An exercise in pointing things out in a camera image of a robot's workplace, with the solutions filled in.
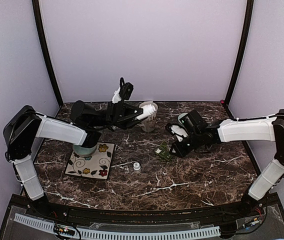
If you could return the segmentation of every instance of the dark brown marble tabletop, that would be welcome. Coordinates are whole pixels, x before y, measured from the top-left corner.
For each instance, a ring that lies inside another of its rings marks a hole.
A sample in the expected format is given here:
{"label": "dark brown marble tabletop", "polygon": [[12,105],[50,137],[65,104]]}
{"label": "dark brown marble tabletop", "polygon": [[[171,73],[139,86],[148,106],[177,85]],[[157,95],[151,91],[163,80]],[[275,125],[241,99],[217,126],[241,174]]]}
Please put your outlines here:
{"label": "dark brown marble tabletop", "polygon": [[[160,162],[155,149],[176,140],[165,131],[181,113],[196,109],[208,122],[227,118],[219,102],[156,102],[157,124],[151,133],[139,126],[104,130],[101,142],[116,144],[108,180],[84,179],[64,174],[72,152],[69,143],[46,139],[35,160],[40,182],[50,202],[104,210],[180,210],[233,203],[241,199],[257,177],[241,142],[216,144],[210,153],[191,152],[185,158]],[[92,103],[97,110],[105,103]],[[72,104],[58,118],[70,120]],[[135,173],[133,163],[141,164]]]}

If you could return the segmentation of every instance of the white panel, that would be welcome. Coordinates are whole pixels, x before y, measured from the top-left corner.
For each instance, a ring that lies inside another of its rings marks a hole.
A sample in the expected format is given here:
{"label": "white panel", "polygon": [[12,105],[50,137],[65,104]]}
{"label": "white panel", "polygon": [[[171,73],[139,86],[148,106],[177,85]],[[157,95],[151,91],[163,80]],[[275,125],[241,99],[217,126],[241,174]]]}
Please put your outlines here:
{"label": "white panel", "polygon": [[48,115],[58,111],[32,1],[0,0],[0,227],[12,193],[21,189],[12,164],[4,157],[3,128],[24,105]]}
{"label": "white panel", "polygon": [[246,0],[42,0],[65,102],[219,101],[239,48]]}
{"label": "white panel", "polygon": [[[284,0],[254,2],[252,22],[230,108],[236,117],[256,117],[284,108]],[[261,168],[275,143],[251,142]],[[284,179],[275,188],[284,206]]]}

